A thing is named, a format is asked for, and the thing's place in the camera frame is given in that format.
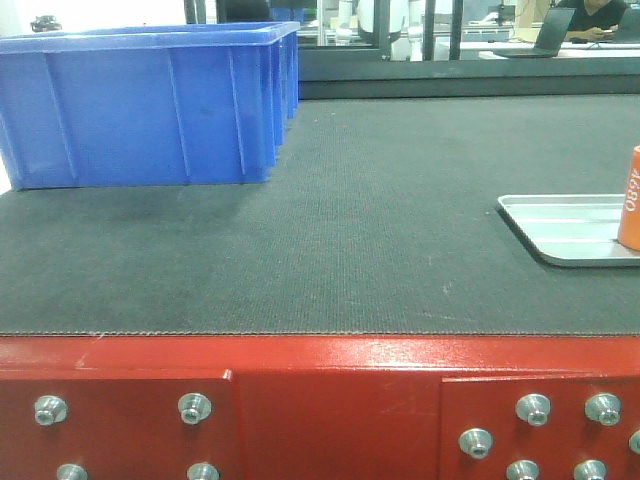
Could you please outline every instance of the person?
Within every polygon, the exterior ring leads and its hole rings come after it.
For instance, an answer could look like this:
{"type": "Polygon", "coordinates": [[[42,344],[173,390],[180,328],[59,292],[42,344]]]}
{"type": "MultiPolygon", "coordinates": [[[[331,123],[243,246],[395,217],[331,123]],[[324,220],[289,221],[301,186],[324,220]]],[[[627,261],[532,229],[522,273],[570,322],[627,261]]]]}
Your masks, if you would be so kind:
{"type": "Polygon", "coordinates": [[[609,40],[627,8],[624,0],[561,0],[557,7],[575,8],[566,40],[609,40]]]}

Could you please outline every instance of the red metal plate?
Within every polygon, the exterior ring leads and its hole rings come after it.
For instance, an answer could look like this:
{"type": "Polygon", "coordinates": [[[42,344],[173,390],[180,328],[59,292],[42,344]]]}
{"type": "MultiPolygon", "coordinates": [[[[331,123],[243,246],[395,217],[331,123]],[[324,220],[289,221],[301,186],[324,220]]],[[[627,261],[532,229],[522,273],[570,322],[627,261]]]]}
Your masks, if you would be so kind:
{"type": "Polygon", "coordinates": [[[175,380],[10,380],[0,387],[2,478],[55,478],[65,463],[92,480],[185,479],[209,462],[225,478],[243,478],[232,385],[228,378],[175,380]],[[199,392],[214,412],[197,425],[182,422],[178,399],[199,392]],[[67,419],[34,420],[41,395],[63,398],[67,419]]]}
{"type": "Polygon", "coordinates": [[[597,459],[612,479],[640,478],[640,456],[631,452],[629,437],[640,428],[638,378],[465,378],[447,379],[442,391],[440,478],[495,480],[506,478],[509,464],[532,460],[540,478],[573,478],[579,463],[597,459]],[[621,420],[603,426],[584,413],[587,399],[612,393],[622,401],[621,420]],[[546,425],[534,427],[516,415],[524,395],[539,393],[551,400],[546,425]],[[483,428],[494,438],[489,455],[475,460],[458,446],[459,435],[483,428]]]}

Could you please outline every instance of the black shirt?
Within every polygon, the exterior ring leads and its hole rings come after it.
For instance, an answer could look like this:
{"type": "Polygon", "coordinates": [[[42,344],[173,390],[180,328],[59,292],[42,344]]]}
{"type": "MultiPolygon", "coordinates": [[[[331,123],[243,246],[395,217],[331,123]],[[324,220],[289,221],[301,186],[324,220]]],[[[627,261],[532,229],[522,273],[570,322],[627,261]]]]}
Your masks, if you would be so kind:
{"type": "Polygon", "coordinates": [[[584,0],[562,0],[558,7],[575,8],[569,31],[583,32],[593,27],[608,30],[613,25],[620,23],[622,14],[627,8],[623,0],[611,0],[593,15],[589,15],[584,8],[584,0]]]}

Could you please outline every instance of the white wall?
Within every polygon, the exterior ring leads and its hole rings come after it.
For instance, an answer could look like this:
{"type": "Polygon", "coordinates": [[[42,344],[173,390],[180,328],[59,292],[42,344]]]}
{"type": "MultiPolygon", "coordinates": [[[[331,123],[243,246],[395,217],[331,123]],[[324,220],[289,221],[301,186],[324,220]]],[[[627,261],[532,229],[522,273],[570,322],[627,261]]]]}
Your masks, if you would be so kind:
{"type": "Polygon", "coordinates": [[[16,0],[0,0],[0,35],[22,33],[16,0]]]}
{"type": "Polygon", "coordinates": [[[40,15],[67,31],[185,23],[181,0],[0,0],[0,34],[29,33],[40,15]]]}

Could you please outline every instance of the orange can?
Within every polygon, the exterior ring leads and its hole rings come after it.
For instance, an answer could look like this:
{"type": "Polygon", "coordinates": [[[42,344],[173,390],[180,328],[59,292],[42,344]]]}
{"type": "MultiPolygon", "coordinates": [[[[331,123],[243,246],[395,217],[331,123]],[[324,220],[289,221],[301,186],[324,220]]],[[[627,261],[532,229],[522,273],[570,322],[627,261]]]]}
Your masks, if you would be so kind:
{"type": "Polygon", "coordinates": [[[640,145],[633,149],[631,170],[625,191],[618,242],[625,247],[640,250],[640,145]]]}

